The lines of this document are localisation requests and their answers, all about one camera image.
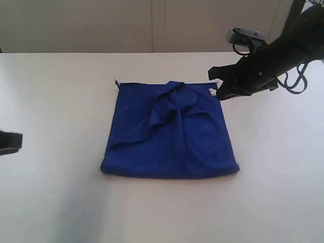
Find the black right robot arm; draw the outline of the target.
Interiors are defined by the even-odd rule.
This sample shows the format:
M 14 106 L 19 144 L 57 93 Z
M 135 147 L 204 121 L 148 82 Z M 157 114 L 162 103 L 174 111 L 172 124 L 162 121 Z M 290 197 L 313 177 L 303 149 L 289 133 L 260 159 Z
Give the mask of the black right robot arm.
M 239 27 L 229 29 L 227 41 L 232 46 L 247 47 L 239 61 L 232 65 L 212 67 L 209 80 L 222 80 L 217 89 L 219 100 L 251 96 L 278 87 L 291 94 L 299 82 L 307 88 L 304 72 L 312 61 L 323 59 L 323 6 L 314 5 L 304 11 L 287 32 L 272 43 L 256 31 Z

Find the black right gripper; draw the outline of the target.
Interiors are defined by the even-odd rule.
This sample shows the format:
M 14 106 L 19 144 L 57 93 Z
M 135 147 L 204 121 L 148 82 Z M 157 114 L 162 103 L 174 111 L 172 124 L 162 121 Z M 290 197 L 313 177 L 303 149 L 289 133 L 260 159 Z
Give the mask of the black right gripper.
M 211 67 L 208 78 L 224 81 L 218 88 L 218 99 L 221 101 L 251 96 L 267 89 L 267 84 L 271 81 L 291 94 L 301 94 L 308 86 L 304 72 L 309 62 L 310 51 L 304 45 L 284 38 L 259 49 L 249 57 L 241 58 L 236 64 Z M 297 70 L 299 77 L 294 84 L 288 85 L 286 79 L 283 83 L 277 80 L 278 76 L 300 65 L 303 67 Z M 235 86 L 225 82 L 234 80 Z

